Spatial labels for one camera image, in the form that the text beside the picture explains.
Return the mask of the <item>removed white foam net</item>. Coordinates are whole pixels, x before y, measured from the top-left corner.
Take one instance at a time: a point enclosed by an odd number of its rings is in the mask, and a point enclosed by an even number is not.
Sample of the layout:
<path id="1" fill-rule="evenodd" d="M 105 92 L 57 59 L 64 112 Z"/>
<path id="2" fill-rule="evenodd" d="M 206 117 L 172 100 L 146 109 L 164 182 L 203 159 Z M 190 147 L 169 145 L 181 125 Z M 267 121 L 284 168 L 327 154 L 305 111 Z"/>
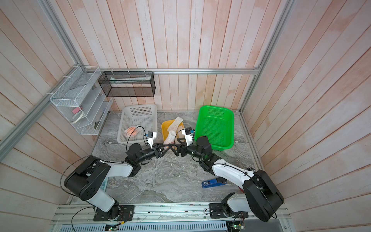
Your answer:
<path id="1" fill-rule="evenodd" d="M 168 127 L 167 131 L 177 131 L 179 125 L 183 122 L 183 119 L 177 117 Z"/>

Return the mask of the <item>netted orange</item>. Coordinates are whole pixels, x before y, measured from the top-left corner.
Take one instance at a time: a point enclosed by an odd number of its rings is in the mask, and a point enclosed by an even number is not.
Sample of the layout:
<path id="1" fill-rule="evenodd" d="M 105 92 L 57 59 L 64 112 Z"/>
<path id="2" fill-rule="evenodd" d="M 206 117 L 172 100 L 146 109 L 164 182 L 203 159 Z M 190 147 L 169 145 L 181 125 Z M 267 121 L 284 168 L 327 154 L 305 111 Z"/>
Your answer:
<path id="1" fill-rule="evenodd" d="M 142 130 L 142 126 L 137 125 L 137 126 L 130 126 L 127 129 L 124 130 L 124 135 L 129 138 L 129 137 L 135 137 L 138 135 Z"/>
<path id="2" fill-rule="evenodd" d="M 170 130 L 169 133 L 168 133 L 168 136 L 165 139 L 165 141 L 163 142 L 163 144 L 164 145 L 173 144 L 174 140 L 175 140 L 175 137 L 176 137 L 176 132 L 173 131 L 173 130 Z"/>

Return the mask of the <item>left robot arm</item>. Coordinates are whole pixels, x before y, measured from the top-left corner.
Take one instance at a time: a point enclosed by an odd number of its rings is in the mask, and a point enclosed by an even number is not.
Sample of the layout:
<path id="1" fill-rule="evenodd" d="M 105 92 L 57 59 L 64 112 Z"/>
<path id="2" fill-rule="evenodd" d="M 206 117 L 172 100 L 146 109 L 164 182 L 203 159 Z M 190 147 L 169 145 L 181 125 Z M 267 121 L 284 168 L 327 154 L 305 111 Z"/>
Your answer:
<path id="1" fill-rule="evenodd" d="M 176 151 L 179 144 L 153 143 L 154 133 L 149 133 L 147 139 L 150 148 L 142 149 L 138 143 L 133 143 L 127 150 L 124 161 L 104 161 L 96 156 L 88 156 L 64 180 L 64 186 L 80 200 L 94 206 L 96 213 L 104 220 L 123 218 L 119 202 L 101 189 L 103 181 L 108 177 L 133 177 L 141 169 L 141 163 L 153 157 L 161 158 L 168 150 Z"/>

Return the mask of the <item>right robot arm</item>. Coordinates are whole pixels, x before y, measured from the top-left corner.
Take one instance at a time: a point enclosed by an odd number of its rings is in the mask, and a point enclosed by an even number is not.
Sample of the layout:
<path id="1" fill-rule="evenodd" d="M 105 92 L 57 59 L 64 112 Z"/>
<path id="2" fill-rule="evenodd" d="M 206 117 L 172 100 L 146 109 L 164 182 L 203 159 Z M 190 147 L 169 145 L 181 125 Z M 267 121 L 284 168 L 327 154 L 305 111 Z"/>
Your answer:
<path id="1" fill-rule="evenodd" d="M 194 130 L 181 130 L 183 137 L 165 140 L 164 146 L 176 156 L 191 155 L 197 158 L 200 167 L 217 177 L 226 179 L 242 189 L 242 194 L 230 193 L 219 206 L 210 207 L 211 213 L 225 217 L 235 217 L 244 212 L 252 212 L 263 222 L 277 217 L 277 210 L 284 203 L 284 197 L 263 170 L 255 172 L 232 165 L 216 155 L 207 136 L 194 140 Z"/>

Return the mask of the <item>white plastic basket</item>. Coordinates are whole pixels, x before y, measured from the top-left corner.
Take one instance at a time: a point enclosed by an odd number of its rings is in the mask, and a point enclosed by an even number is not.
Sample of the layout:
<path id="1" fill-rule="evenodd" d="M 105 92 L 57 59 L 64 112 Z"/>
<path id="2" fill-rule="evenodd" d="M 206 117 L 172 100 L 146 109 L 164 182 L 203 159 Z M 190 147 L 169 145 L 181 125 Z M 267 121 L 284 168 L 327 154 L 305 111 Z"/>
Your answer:
<path id="1" fill-rule="evenodd" d="M 142 126 L 141 132 L 135 137 L 127 138 L 124 130 L 130 126 Z M 149 131 L 157 132 L 157 106 L 155 104 L 132 105 L 125 107 L 121 114 L 117 141 L 120 144 L 144 143 L 143 136 Z"/>

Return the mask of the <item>green plastic basket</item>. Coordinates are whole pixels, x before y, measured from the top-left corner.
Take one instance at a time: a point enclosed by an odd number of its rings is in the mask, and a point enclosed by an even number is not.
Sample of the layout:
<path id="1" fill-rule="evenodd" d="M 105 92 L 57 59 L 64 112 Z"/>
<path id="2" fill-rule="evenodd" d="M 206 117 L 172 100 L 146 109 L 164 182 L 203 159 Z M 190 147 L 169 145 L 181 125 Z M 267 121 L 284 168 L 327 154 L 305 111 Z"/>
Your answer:
<path id="1" fill-rule="evenodd" d="M 227 108 L 202 106 L 196 123 L 195 139 L 207 136 L 213 150 L 223 151 L 234 144 L 234 113 Z"/>

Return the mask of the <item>blue black stapler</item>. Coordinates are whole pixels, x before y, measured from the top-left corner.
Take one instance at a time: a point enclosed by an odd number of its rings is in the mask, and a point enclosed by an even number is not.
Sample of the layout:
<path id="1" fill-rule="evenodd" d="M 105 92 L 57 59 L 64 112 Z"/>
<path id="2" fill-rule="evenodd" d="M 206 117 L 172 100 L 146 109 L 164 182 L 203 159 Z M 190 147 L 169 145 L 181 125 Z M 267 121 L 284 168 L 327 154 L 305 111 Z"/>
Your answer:
<path id="1" fill-rule="evenodd" d="M 223 177 L 217 177 L 215 179 L 207 180 L 202 182 L 202 188 L 212 188 L 217 186 L 223 186 L 227 184 L 227 180 Z"/>

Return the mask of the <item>white tape roll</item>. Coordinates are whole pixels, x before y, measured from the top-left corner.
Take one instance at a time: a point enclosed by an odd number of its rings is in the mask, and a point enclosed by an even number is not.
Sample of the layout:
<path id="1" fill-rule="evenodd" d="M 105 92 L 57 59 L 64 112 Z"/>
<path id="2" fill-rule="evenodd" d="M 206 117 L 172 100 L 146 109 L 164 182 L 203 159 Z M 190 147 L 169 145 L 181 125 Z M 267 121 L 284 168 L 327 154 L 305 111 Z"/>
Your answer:
<path id="1" fill-rule="evenodd" d="M 84 112 L 83 112 L 83 111 L 79 111 L 79 112 L 77 112 L 75 115 L 72 116 L 70 123 L 71 123 L 71 124 L 75 124 L 75 123 L 77 123 L 80 119 L 82 119 L 83 117 L 84 117 Z"/>

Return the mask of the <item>pink box on shelf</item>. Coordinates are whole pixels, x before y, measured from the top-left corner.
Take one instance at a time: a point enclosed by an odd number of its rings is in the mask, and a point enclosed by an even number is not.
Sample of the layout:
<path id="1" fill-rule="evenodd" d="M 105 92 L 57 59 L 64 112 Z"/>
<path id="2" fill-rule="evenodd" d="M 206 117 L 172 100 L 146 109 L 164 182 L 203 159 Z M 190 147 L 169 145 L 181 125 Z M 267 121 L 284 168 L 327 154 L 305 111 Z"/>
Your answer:
<path id="1" fill-rule="evenodd" d="M 82 109 L 80 107 L 76 107 L 72 110 L 72 113 L 75 115 L 77 114 L 78 112 L 80 112 Z"/>

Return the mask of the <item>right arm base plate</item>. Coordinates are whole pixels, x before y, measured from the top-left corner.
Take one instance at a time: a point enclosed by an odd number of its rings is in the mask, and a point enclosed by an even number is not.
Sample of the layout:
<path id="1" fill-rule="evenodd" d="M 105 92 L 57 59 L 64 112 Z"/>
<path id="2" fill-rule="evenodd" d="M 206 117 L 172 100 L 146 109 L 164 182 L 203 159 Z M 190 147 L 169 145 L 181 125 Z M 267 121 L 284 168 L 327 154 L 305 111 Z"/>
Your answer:
<path id="1" fill-rule="evenodd" d="M 223 203 L 210 203 L 208 214 L 211 218 L 248 218 L 248 212 L 234 212 Z"/>

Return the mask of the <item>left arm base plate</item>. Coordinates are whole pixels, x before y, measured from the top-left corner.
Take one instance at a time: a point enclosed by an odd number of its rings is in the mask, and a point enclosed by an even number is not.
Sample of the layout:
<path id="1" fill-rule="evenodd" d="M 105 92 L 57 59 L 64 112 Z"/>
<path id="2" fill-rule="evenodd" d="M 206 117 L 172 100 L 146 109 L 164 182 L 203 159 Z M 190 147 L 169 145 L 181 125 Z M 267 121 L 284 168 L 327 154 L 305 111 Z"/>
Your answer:
<path id="1" fill-rule="evenodd" d="M 97 208 L 93 221 L 130 221 L 133 218 L 134 205 L 114 205 L 108 212 Z"/>

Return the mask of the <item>aluminium front rail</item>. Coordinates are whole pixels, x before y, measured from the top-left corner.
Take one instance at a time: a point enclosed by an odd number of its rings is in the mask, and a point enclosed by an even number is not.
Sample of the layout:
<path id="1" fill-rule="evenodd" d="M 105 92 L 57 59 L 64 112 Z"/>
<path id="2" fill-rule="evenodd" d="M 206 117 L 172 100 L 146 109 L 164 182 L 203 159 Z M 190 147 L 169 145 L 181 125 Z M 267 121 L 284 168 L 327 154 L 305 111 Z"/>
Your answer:
<path id="1" fill-rule="evenodd" d="M 208 202 L 135 204 L 131 222 L 176 222 L 212 220 L 205 214 Z M 95 211 L 90 205 L 60 205 L 51 225 L 94 223 Z"/>

